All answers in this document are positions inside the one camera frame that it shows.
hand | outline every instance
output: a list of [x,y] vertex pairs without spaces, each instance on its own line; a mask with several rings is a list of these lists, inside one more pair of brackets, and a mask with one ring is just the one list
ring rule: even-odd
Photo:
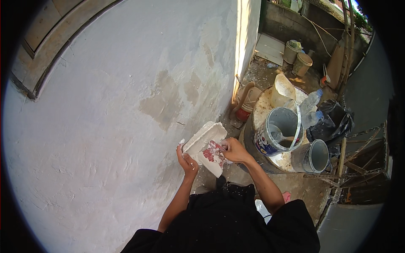
[[178,144],[176,148],[177,158],[179,160],[179,164],[183,167],[184,170],[184,178],[194,178],[198,172],[198,163],[190,157],[189,154],[184,153],[181,151],[182,144]]
[[222,154],[229,161],[245,163],[253,160],[255,162],[253,156],[246,151],[237,139],[231,137],[220,141],[219,144],[227,150],[223,151]]

plastic bucket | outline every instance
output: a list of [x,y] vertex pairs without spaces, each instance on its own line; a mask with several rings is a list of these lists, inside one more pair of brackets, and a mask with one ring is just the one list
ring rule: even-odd
[[[293,144],[291,141],[277,143],[271,135],[271,125],[277,126],[284,136],[297,136],[299,140]],[[271,110],[263,124],[257,129],[254,135],[254,142],[257,150],[265,156],[275,156],[282,152],[292,151],[298,148],[303,140],[303,129],[297,114],[286,107],[277,107]]]
[[294,75],[303,77],[305,73],[307,73],[309,67],[312,66],[312,59],[309,55],[304,53],[298,53],[297,59],[294,62],[294,66],[292,67],[292,73]]
[[[238,104],[242,98],[244,90],[245,90],[245,87],[241,88],[238,91],[238,96],[236,98],[236,101],[238,102]],[[242,122],[247,121],[247,119],[249,118],[250,114],[253,111],[253,108],[256,104],[256,100],[259,97],[260,93],[262,93],[262,91],[257,87],[253,87],[248,91],[246,99],[242,104],[242,107],[235,113],[236,117],[240,121],[242,121]]]
[[271,90],[270,105],[273,108],[283,107],[290,99],[296,99],[295,88],[284,74],[278,74]]
[[295,59],[297,58],[297,53],[301,52],[301,48],[293,48],[289,44],[290,41],[286,42],[286,45],[284,47],[284,55],[283,59],[289,63],[293,64],[295,62]]
[[291,152],[291,165],[297,172],[321,173],[328,164],[328,147],[321,139],[300,146]]

right hand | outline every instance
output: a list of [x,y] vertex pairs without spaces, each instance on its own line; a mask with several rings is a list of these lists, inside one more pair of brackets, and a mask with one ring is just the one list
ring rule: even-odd
[[219,144],[226,149],[222,154],[229,161],[245,163],[253,160],[255,162],[253,156],[248,153],[237,139],[231,137],[222,140]]

pink cloth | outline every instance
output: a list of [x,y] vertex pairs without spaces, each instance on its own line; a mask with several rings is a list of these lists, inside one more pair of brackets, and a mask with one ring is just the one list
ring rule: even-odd
[[283,193],[283,199],[285,203],[288,203],[291,201],[290,199],[291,193],[289,193],[288,191],[286,191],[285,193]]

person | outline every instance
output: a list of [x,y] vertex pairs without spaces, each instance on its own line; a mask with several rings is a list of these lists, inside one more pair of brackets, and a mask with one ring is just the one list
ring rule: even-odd
[[319,252],[312,219],[302,200],[284,203],[280,189],[235,138],[224,140],[226,159],[243,163],[272,218],[256,210],[253,184],[217,180],[217,189],[190,195],[198,164],[177,146],[183,182],[158,230],[139,229],[122,253],[131,252]]

